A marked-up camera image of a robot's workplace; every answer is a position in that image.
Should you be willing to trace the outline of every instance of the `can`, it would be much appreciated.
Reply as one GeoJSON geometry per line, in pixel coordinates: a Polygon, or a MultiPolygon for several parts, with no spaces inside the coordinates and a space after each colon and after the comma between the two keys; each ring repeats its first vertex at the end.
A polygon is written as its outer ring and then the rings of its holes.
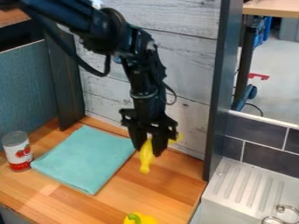
{"type": "Polygon", "coordinates": [[[22,172],[31,168],[33,160],[28,136],[23,131],[13,131],[2,138],[2,145],[14,172],[22,172]]]}

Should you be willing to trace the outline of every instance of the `teal towel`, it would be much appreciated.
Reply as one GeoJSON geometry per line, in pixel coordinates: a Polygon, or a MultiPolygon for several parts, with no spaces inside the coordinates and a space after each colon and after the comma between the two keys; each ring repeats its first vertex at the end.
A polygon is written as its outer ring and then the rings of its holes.
{"type": "Polygon", "coordinates": [[[83,126],[31,167],[84,193],[96,194],[133,152],[128,138],[83,126]]]}

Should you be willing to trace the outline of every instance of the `desk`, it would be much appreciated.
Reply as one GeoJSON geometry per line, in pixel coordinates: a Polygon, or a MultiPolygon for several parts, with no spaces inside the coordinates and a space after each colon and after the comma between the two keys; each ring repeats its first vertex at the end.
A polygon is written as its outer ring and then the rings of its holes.
{"type": "MultiPolygon", "coordinates": [[[[65,140],[83,123],[128,135],[89,117],[63,132],[57,121],[51,121],[30,134],[34,157],[65,140]]],[[[185,224],[205,187],[202,170],[203,161],[166,150],[155,159],[149,175],[142,175],[136,153],[95,196],[87,196],[34,170],[13,172],[2,154],[0,203],[37,223],[122,224],[126,214],[139,211],[155,216],[159,224],[185,224]]]]}
{"type": "Polygon", "coordinates": [[[24,22],[30,18],[20,9],[0,10],[0,28],[24,22]]]}
{"type": "Polygon", "coordinates": [[[243,14],[278,18],[299,18],[299,1],[253,0],[244,3],[243,14]]]}

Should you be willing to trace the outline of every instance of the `yellow object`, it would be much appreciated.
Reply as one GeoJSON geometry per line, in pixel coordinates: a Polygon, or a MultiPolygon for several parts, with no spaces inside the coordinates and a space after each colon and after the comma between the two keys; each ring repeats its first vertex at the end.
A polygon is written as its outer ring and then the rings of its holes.
{"type": "Polygon", "coordinates": [[[157,224],[155,218],[141,213],[130,213],[125,218],[123,224],[157,224]]]}
{"type": "MultiPolygon", "coordinates": [[[[182,140],[182,135],[178,133],[177,140],[172,139],[168,140],[168,144],[174,144],[182,140]]],[[[154,159],[153,146],[151,144],[151,139],[148,139],[143,144],[143,147],[140,149],[139,159],[140,159],[140,172],[142,174],[148,174],[150,172],[150,164],[154,159]]]]}

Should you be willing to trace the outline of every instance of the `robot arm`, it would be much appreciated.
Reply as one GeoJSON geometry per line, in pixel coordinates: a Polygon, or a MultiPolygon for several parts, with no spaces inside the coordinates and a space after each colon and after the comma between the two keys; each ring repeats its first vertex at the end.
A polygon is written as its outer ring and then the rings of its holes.
{"type": "Polygon", "coordinates": [[[165,67],[154,39],[143,29],[125,21],[110,8],[95,9],[89,0],[21,0],[21,9],[42,24],[53,40],[91,74],[103,77],[110,71],[111,56],[117,58],[128,77],[134,108],[121,109],[122,125],[128,127],[133,145],[140,150],[152,135],[154,155],[160,156],[168,140],[177,139],[177,122],[165,114],[165,67]],[[69,28],[87,50],[106,55],[104,72],[83,61],[51,29],[45,17],[69,28]]]}

